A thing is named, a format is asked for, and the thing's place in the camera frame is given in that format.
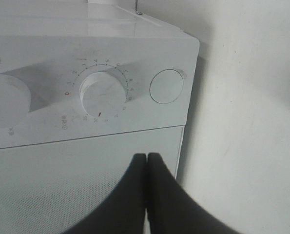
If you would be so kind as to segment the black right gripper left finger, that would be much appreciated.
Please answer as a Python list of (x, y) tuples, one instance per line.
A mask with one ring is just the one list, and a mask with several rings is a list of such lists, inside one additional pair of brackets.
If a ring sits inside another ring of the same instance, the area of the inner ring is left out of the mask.
[(123, 177), (88, 216), (66, 234), (142, 234), (146, 155), (135, 154)]

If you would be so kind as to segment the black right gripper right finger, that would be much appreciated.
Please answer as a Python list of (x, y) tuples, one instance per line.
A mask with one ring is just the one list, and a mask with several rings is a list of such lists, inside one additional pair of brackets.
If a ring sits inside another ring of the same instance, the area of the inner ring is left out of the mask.
[(158, 153), (149, 153), (146, 208), (152, 234), (233, 234), (177, 183)]

